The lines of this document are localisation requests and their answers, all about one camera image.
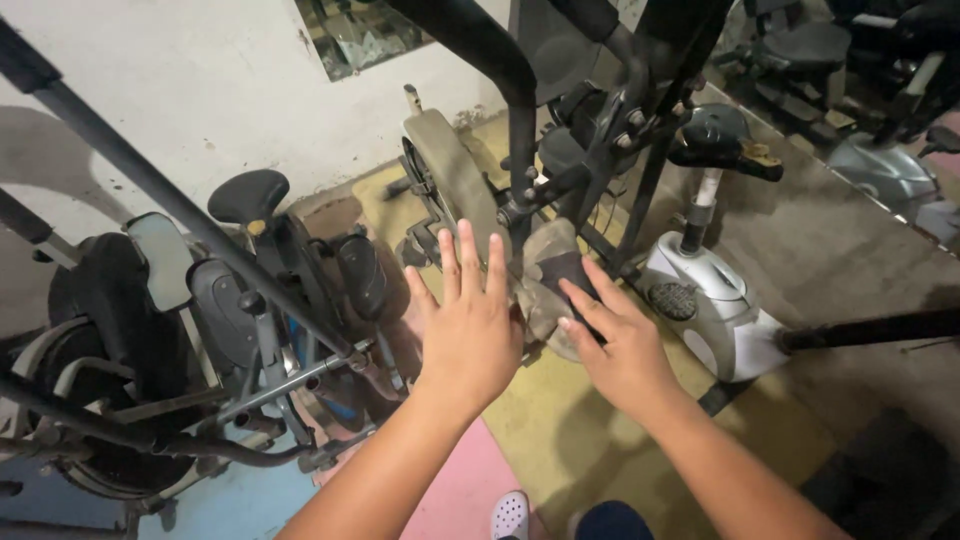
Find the white crocs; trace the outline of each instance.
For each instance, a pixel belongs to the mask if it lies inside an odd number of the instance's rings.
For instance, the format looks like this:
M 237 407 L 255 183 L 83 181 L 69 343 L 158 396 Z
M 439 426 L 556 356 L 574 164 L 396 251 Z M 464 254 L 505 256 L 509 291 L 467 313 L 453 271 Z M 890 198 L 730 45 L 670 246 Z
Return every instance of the white crocs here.
M 497 501 L 490 516 L 493 540 L 513 536 L 516 540 L 530 540 L 530 505 L 522 491 L 511 491 Z

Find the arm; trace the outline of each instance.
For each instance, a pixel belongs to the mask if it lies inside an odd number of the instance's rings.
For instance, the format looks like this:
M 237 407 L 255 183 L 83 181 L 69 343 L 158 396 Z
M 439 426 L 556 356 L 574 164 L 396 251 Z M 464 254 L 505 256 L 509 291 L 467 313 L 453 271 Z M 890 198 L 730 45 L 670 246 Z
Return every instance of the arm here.
M 561 287 L 608 343 L 600 347 L 576 321 L 561 326 L 597 390 L 657 440 L 717 531 L 736 540 L 849 538 L 713 424 L 677 382 L 657 326 L 589 258 L 584 269 L 602 303 L 570 282 Z
M 276 537 L 398 538 L 467 427 L 520 365 L 523 330 L 507 304 L 503 241 L 490 238 L 486 292 L 467 221 L 457 263 L 450 231 L 439 234 L 444 305 L 406 269 L 423 313 L 423 368 L 412 395 Z

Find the yellow floor mat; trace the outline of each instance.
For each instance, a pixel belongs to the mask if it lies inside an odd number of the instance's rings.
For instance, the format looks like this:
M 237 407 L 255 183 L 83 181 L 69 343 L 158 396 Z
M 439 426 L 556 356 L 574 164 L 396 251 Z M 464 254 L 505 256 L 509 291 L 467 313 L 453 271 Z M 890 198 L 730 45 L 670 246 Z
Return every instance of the yellow floor mat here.
M 495 184 L 506 182 L 506 173 L 496 166 L 507 152 L 506 133 L 505 119 L 500 118 L 462 135 Z M 426 217 L 420 201 L 409 193 L 381 201 L 383 187 L 402 176 L 397 165 L 353 187 L 377 237 L 391 247 L 409 226 Z M 604 211 L 598 217 L 606 224 Z M 607 238 L 615 243 L 621 231 L 614 220 Z M 431 267 L 422 274 L 439 297 L 440 273 Z M 660 329 L 681 384 L 700 397 L 713 385 L 713 375 L 673 333 Z M 593 389 L 579 364 L 545 351 L 530 367 L 520 369 L 483 417 L 554 538 L 565 538 L 574 512 L 612 499 L 639 511 L 658 539 L 716 537 L 656 443 Z M 758 380 L 717 415 L 716 422 L 794 485 L 835 450 L 825 428 L 788 395 L 776 375 Z

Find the forearm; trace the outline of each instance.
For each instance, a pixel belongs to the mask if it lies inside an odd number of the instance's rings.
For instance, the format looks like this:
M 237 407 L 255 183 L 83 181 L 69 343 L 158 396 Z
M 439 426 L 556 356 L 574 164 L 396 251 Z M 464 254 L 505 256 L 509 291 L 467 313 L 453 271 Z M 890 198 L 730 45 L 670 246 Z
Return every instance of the forearm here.
M 400 406 L 277 540 L 399 537 L 475 418 L 422 390 Z
M 773 474 L 687 396 L 648 430 L 724 538 L 848 536 Z

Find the dark pants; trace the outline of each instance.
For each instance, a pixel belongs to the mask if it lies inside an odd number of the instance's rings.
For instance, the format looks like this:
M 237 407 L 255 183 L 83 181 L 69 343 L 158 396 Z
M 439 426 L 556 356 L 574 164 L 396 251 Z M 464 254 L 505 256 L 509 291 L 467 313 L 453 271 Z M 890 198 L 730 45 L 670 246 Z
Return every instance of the dark pants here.
M 576 540 L 654 540 L 647 524 L 621 501 L 607 501 L 591 508 L 577 526 Z M 507 536 L 501 540 L 516 540 Z

